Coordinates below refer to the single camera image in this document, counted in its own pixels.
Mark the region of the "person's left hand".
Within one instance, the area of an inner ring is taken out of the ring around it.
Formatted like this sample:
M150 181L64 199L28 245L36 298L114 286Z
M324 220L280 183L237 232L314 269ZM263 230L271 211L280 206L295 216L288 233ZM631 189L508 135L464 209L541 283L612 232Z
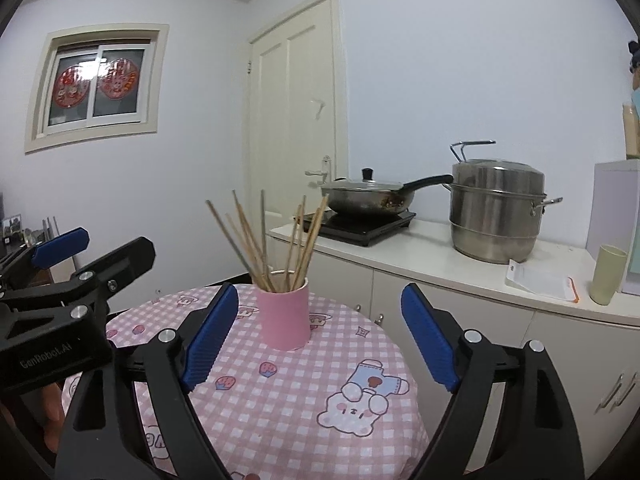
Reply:
M18 396L10 406L1 404L1 419L12 431L16 430L15 416L24 414L35 417L40 423L36 438L54 455L58 454L65 422L61 386L54 382Z

